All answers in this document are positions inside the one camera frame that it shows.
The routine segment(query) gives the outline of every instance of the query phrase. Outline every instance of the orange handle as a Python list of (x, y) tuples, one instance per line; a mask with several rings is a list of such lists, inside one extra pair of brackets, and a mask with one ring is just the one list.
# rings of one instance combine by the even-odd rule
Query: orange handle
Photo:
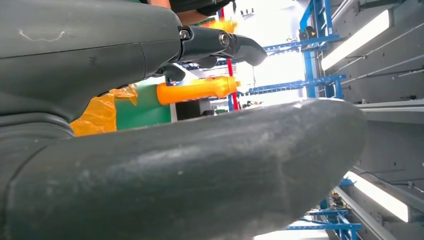
[(157, 85), (157, 99), (161, 105), (174, 104), (205, 97), (225, 98), (237, 92), (240, 83), (234, 77), (220, 76), (196, 79), (190, 85), (167, 86), (165, 82)]

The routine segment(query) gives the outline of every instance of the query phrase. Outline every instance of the person's arm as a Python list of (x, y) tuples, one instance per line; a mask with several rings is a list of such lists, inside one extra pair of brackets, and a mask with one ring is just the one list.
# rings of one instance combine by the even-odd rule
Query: person's arm
[(158, 7), (171, 9), (170, 0), (147, 0), (148, 4)]
[(183, 25), (197, 24), (208, 18), (208, 16), (199, 13), (197, 10), (178, 12), (177, 16)]

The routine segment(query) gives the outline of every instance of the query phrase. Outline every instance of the black clothing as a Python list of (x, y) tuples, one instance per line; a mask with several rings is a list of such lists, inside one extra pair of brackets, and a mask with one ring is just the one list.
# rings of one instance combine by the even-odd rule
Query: black clothing
[[(147, 0), (139, 0), (142, 4), (147, 4)], [(234, 0), (170, 0), (171, 9), (176, 13), (190, 10), (197, 10), (205, 16), (213, 16), (217, 12), (233, 2)]]

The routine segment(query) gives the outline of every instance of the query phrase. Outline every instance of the fluorescent light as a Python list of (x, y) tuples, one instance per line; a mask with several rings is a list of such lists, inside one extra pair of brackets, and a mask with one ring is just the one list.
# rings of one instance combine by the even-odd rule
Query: fluorescent light
[(374, 184), (370, 183), (369, 181), (363, 179), (362, 177), (358, 176), (357, 174), (351, 171), (348, 171), (344, 177), (350, 179), (356, 188), (358, 188), (361, 192), (366, 194), (372, 200), (376, 201), (383, 208), (387, 209), (389, 212), (394, 214), (396, 217), (400, 218), (405, 223), (408, 222), (409, 212), (408, 206), (405, 203), (399, 201), (392, 195), (381, 190)]
[(326, 56), (321, 61), (322, 69), (327, 70), (331, 68), (334, 64), (384, 32), (389, 26), (389, 10), (385, 10)]

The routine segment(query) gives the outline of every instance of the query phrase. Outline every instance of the orange plastic part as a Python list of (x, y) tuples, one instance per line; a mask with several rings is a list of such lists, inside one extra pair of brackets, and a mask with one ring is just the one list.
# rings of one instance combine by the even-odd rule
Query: orange plastic part
[(204, 24), (203, 27), (211, 28), (211, 29), (219, 29), (229, 34), (232, 34), (234, 33), (234, 30), (237, 27), (237, 23), (231, 20), (220, 20), (220, 21), (208, 22)]
[(108, 94), (93, 97), (80, 118), (70, 126), (76, 136), (115, 132), (117, 130), (117, 110), (115, 100), (130, 100), (137, 104), (135, 85), (122, 89), (112, 89)]
[(157, 99), (161, 105), (174, 104), (205, 97), (225, 98), (228, 94), (237, 92), (240, 82), (232, 76), (219, 76), (192, 80), (188, 85), (167, 86), (157, 85)]

